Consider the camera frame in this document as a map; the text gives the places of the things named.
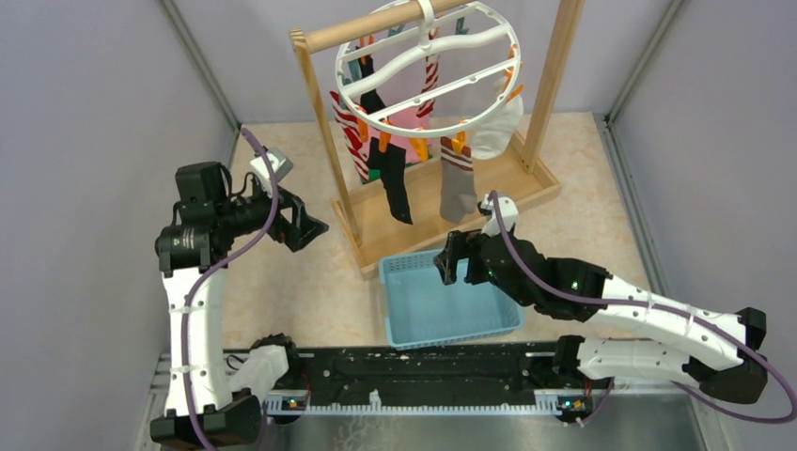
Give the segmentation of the light blue plastic basket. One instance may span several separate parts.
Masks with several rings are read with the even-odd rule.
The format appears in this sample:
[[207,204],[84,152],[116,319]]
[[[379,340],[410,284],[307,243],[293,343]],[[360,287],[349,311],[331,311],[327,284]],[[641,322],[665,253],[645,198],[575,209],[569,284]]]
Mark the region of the light blue plastic basket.
[[388,344],[396,350],[443,346],[510,334],[524,325],[524,311],[500,289],[445,285],[434,265],[438,249],[383,258],[379,263],[387,313]]

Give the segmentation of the white round clip hanger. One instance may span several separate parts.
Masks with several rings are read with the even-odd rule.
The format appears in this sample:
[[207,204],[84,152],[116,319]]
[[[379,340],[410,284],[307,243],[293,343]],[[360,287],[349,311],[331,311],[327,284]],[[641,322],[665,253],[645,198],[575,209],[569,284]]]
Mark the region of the white round clip hanger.
[[[344,40],[336,51],[336,92],[362,131],[432,138],[464,134],[499,116],[524,90],[522,52],[509,21],[479,2],[436,7],[419,1],[417,20]],[[441,70],[445,54],[495,50],[498,55],[453,77]],[[459,123],[433,128],[430,111],[443,97],[486,88],[487,104]]]

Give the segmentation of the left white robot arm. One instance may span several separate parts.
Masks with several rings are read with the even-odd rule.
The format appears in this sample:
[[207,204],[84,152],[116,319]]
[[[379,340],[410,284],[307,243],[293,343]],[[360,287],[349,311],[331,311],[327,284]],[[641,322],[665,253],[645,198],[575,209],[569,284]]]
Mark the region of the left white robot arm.
[[264,403],[276,385],[290,388],[301,377],[296,347],[284,334],[257,341],[233,374],[223,350],[223,291],[234,241],[264,237],[304,249],[327,230],[303,200],[280,186],[289,161],[257,157],[238,192],[218,162],[181,167],[179,201],[170,225],[155,242],[167,296],[170,368],[163,413],[149,424],[150,438],[177,450],[215,449],[255,443]]

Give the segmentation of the pink folded cloth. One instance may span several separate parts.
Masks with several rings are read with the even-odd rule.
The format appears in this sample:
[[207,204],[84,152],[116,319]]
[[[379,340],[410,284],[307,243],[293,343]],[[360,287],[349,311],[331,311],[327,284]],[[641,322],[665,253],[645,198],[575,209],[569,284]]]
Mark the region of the pink folded cloth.
[[[394,115],[390,116],[389,121],[391,122],[392,125],[402,129],[408,129],[408,130],[414,130],[418,128],[428,129],[430,127],[430,115],[419,117],[417,115],[417,110],[418,110],[417,107],[410,107],[404,111],[395,113]],[[427,158],[418,157],[409,137],[393,135],[391,137],[391,143],[395,146],[404,148],[406,150],[405,153],[406,164],[422,163],[427,160]]]

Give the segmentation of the red white santa sock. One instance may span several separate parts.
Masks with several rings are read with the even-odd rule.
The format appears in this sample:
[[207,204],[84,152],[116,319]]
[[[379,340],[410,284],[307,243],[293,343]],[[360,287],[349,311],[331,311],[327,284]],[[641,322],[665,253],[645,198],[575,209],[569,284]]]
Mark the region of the red white santa sock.
[[330,90],[329,94],[332,98],[335,121],[344,132],[345,146],[350,153],[355,171],[362,184],[369,183],[371,182],[370,169],[367,166],[366,147],[361,138],[357,117],[345,105],[337,91]]

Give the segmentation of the grey striped-cuff sock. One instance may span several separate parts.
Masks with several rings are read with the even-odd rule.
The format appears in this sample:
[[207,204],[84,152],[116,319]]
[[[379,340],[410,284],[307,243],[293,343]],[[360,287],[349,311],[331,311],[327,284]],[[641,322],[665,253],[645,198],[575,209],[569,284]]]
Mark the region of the grey striped-cuff sock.
[[452,224],[474,212],[477,206],[475,172],[471,149],[467,146],[455,149],[455,141],[448,137],[440,139],[441,145],[441,217]]

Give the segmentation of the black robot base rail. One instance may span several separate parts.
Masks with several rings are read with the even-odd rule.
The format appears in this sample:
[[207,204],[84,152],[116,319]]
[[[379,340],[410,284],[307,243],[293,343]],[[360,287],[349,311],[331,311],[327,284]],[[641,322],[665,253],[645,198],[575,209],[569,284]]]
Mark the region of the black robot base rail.
[[387,407],[532,405],[545,389],[596,393],[607,380],[557,369],[555,343],[303,348],[289,354],[278,390],[310,395],[313,407],[363,406],[377,392]]

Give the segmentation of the black sock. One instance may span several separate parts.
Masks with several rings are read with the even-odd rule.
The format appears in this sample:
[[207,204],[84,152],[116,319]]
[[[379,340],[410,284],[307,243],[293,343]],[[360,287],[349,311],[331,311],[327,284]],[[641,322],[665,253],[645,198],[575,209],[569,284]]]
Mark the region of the black sock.
[[367,166],[380,172],[392,217],[411,225],[413,219],[404,179],[406,150],[388,143],[385,152],[382,152],[379,144],[378,138],[370,139]]
[[[375,72],[374,61],[371,55],[366,55],[358,59],[361,79],[365,80]],[[360,96],[360,105],[368,114],[381,111],[386,107],[383,99],[375,89],[364,92]]]

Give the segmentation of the wooden drying rack frame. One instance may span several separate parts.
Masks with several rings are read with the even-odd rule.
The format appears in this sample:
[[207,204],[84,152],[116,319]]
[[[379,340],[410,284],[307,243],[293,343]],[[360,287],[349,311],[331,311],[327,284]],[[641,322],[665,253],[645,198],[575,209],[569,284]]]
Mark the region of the wooden drying rack frame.
[[[329,91],[336,91],[334,63],[339,45],[346,39],[362,37],[369,31],[383,31],[402,19],[419,19],[422,11],[417,2],[393,1],[367,15],[322,30],[306,33],[300,28],[293,28],[289,33],[336,184],[337,198],[332,206],[351,246],[356,267],[364,278],[372,277],[385,257],[422,250],[442,242],[453,229],[474,228],[484,223],[477,207],[459,224],[449,223],[440,215],[440,139],[451,138],[455,141],[455,149],[460,151],[464,146],[469,147],[474,129],[464,134],[410,138],[418,157],[427,160],[405,164],[405,186],[413,219],[413,223],[408,225],[392,217],[379,171],[370,169],[371,182],[361,183],[346,149],[344,132],[335,121]],[[450,7],[467,1],[430,2],[436,7]],[[486,192],[497,190],[510,195],[517,208],[524,211],[554,198],[560,191],[560,183],[539,161],[539,151],[583,6],[580,1],[562,1],[558,5],[527,131],[521,131],[521,121],[502,155],[490,160],[473,159],[477,203]],[[507,14],[500,14],[513,26],[522,52],[520,22]],[[487,49],[445,54],[441,73],[445,78],[453,77],[497,55],[497,51]],[[523,52],[522,61],[524,65],[520,80],[524,85],[524,69],[530,60]],[[452,125],[479,113],[489,100],[486,91],[486,88],[478,87],[467,94],[439,99],[430,114],[430,126]],[[383,136],[371,129],[360,129],[360,133],[367,157],[371,138],[379,139],[382,152],[385,152],[388,143],[392,144],[393,135]]]

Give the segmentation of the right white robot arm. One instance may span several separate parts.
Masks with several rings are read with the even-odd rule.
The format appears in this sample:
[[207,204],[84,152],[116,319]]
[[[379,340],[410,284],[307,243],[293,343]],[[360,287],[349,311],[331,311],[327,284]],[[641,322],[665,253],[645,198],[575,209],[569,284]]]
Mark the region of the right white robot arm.
[[517,304],[553,319],[610,325],[636,339],[558,338],[551,362],[554,380],[575,387],[585,378],[672,381],[710,397],[753,404],[768,373],[743,351],[758,350],[766,316],[753,307],[722,314],[690,307],[631,285],[605,268],[570,257],[546,257],[515,236],[508,249],[501,235],[477,230],[449,233],[433,259],[442,282],[490,283]]

